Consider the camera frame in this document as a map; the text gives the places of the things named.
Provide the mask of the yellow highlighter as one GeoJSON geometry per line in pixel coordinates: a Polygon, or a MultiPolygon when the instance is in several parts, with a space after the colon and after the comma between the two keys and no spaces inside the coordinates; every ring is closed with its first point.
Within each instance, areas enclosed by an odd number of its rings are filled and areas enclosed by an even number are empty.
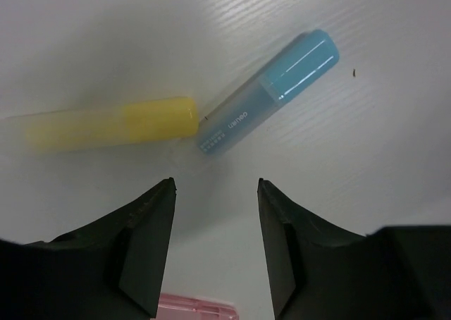
{"type": "Polygon", "coordinates": [[[1,151],[42,154],[160,142],[192,137],[198,127],[190,97],[36,113],[1,119],[1,151]]]}

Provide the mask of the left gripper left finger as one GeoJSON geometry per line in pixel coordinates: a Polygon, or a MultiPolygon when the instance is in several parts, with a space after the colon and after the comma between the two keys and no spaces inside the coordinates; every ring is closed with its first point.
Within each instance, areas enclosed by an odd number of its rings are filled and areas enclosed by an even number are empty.
{"type": "Polygon", "coordinates": [[[162,180],[49,242],[1,241],[2,319],[153,319],[175,213],[162,180]]]}

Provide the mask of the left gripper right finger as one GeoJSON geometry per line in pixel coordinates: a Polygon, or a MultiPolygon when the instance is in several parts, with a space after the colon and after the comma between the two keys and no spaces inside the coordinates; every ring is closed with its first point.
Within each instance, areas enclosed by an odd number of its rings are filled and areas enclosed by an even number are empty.
{"type": "Polygon", "coordinates": [[[272,182],[257,189],[277,319],[449,319],[450,227],[338,227],[272,182]]]}

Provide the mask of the blue highlighter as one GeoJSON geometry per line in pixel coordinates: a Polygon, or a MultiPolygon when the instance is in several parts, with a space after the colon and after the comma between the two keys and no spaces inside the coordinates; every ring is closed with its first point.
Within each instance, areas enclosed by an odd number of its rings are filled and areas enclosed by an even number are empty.
{"type": "Polygon", "coordinates": [[[222,155],[298,97],[340,59],[323,30],[302,34],[203,117],[197,134],[171,151],[180,167],[198,169],[222,155]]]}

